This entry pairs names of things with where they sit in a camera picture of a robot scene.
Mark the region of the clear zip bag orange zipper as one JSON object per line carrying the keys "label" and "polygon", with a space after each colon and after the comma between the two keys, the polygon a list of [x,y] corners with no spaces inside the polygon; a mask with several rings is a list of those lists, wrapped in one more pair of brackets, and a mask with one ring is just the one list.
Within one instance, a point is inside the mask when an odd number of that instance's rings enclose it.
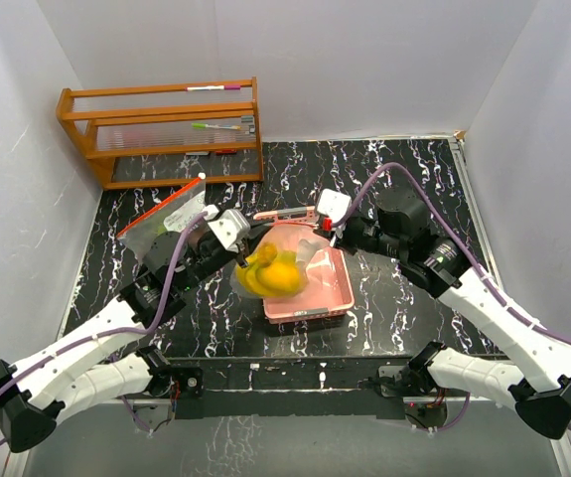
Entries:
{"label": "clear zip bag orange zipper", "polygon": [[205,173],[126,226],[118,241],[141,262],[155,239],[166,232],[180,233],[205,207]]}

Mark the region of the yellow banana bunch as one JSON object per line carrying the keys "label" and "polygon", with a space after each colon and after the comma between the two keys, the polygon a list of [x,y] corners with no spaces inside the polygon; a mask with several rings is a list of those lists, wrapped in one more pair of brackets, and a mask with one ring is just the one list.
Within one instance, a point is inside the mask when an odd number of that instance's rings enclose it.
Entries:
{"label": "yellow banana bunch", "polygon": [[252,297],[275,297],[274,289],[262,284],[258,279],[258,272],[272,264],[277,256],[277,248],[271,243],[260,245],[256,251],[247,258],[247,266],[238,265],[235,268],[235,278],[241,289]]}

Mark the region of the yellow mango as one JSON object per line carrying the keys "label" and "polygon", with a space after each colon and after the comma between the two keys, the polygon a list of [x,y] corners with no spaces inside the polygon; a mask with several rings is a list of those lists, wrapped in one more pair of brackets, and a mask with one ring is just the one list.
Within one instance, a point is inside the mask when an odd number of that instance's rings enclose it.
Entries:
{"label": "yellow mango", "polygon": [[257,272],[258,281],[278,296],[294,295],[301,286],[295,262],[275,260]]}

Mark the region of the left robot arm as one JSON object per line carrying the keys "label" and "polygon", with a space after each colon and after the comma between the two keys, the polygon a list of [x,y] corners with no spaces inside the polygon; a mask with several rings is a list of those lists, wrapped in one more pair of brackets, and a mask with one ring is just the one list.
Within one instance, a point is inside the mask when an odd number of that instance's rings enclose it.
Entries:
{"label": "left robot arm", "polygon": [[114,362],[108,358],[179,313],[184,293],[237,257],[209,230],[187,240],[164,233],[144,255],[136,278],[94,317],[26,359],[0,360],[0,429],[10,450],[35,447],[66,419],[113,398],[198,396],[202,371],[170,364],[154,346]]}

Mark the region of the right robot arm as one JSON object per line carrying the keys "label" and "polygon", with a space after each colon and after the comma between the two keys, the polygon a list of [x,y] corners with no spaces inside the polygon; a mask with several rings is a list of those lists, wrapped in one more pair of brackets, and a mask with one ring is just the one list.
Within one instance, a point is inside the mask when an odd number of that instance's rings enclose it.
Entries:
{"label": "right robot arm", "polygon": [[394,258],[401,274],[460,313],[508,360],[489,361],[431,342],[381,390],[430,395],[454,389],[513,409],[532,430],[559,439],[571,426],[571,345],[536,329],[500,295],[482,267],[473,267],[452,237],[436,234],[426,204],[407,190],[390,190],[367,218],[349,207],[335,224],[339,248]]}

